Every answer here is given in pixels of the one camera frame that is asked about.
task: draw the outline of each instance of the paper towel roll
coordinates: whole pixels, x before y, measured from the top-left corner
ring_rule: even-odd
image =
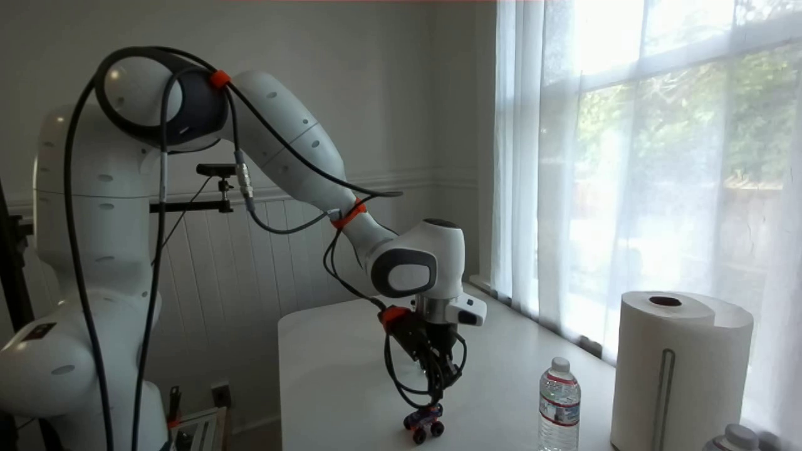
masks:
[[[699,451],[738,424],[753,316],[733,304],[666,290],[621,296],[611,446]]]

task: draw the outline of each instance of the white wall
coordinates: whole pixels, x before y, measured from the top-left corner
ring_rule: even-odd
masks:
[[[260,2],[11,2],[0,16],[0,181],[18,210],[31,206],[37,124],[73,104],[99,60],[122,45],[172,45],[229,67],[278,76],[338,144],[349,175],[404,187],[372,210],[392,229],[451,219],[477,260],[477,161],[486,150],[486,5],[260,5]],[[187,195],[196,161],[175,164]],[[299,223],[314,210],[260,181],[260,213]],[[284,314],[349,299],[322,269],[332,229],[293,238],[255,230],[245,213],[191,213],[164,269],[165,308],[152,335],[151,379],[181,383],[185,409],[209,405],[209,387],[231,380],[235,429],[278,418],[275,323]],[[37,314],[57,288],[28,251]],[[340,264],[358,278],[343,249]],[[0,308],[0,342],[11,335]]]

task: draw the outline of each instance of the sheer curtain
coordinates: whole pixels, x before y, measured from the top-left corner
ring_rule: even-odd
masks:
[[[502,0],[484,278],[616,359],[625,290],[754,314],[744,422],[802,444],[802,0]]]

